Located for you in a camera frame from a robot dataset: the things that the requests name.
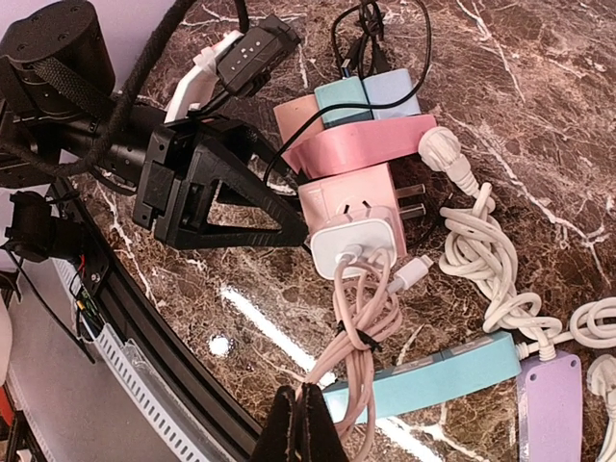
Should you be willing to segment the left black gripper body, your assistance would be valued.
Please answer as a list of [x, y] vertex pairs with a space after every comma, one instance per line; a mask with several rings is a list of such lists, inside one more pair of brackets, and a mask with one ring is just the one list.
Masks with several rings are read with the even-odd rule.
[[245, 227], [208, 221], [218, 186], [250, 177], [247, 126], [231, 119], [182, 119], [151, 135], [141, 170], [133, 221], [172, 248], [251, 246]]

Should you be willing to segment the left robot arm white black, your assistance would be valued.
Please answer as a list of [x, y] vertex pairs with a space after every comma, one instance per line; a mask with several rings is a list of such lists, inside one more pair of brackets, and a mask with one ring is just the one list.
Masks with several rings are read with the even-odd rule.
[[308, 229], [295, 199], [250, 170], [257, 156], [286, 180], [291, 169], [253, 126], [220, 115], [248, 97], [299, 45], [295, 30], [269, 15], [195, 58], [165, 110], [137, 95], [190, 3], [175, 2], [153, 31], [121, 92], [95, 7], [59, 1], [11, 24], [1, 40], [1, 184], [12, 189], [7, 250], [40, 262], [86, 252], [82, 224], [57, 218], [38, 185], [88, 173], [135, 200], [134, 222], [179, 250], [288, 247]]

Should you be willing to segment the pink cube socket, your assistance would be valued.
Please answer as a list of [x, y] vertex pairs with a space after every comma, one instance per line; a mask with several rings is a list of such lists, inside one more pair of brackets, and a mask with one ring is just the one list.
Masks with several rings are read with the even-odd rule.
[[381, 206], [393, 215], [392, 228], [399, 257], [407, 254], [399, 201], [424, 193], [424, 184], [397, 189], [387, 163], [318, 179], [298, 188], [310, 237], [339, 216]]

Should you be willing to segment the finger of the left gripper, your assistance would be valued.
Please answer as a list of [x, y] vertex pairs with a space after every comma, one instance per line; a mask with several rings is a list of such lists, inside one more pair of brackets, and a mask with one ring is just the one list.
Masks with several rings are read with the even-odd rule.
[[308, 228], [220, 143], [201, 143], [174, 196], [172, 244], [178, 249], [296, 247]]
[[282, 154], [274, 148], [271, 142], [256, 127], [245, 124], [244, 133], [252, 152], [267, 164], [264, 176], [269, 176], [276, 172], [283, 178], [297, 178], [297, 174], [283, 159]]

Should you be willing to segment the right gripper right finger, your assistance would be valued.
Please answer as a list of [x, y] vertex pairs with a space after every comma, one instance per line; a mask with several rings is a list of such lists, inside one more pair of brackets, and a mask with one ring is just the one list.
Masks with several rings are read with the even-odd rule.
[[301, 387], [300, 458], [315, 462], [348, 461], [321, 388], [313, 383]]

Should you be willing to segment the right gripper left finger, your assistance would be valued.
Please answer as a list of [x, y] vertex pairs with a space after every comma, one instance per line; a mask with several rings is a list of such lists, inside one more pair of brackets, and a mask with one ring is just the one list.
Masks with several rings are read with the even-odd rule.
[[249, 461], [296, 462], [297, 417], [295, 389], [288, 385], [281, 386], [275, 394], [266, 424]]

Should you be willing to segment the white charger with cable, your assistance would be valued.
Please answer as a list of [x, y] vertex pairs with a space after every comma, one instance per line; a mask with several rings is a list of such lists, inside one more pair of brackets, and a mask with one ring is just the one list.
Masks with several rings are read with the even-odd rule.
[[371, 439], [376, 420], [373, 354], [401, 326], [398, 294], [427, 276], [433, 261], [416, 257], [395, 270], [393, 213], [367, 203], [330, 220], [311, 238], [311, 250], [318, 274], [333, 283], [336, 333], [306, 380], [316, 383], [344, 363], [346, 407], [336, 431], [347, 438], [366, 414], [366, 438]]

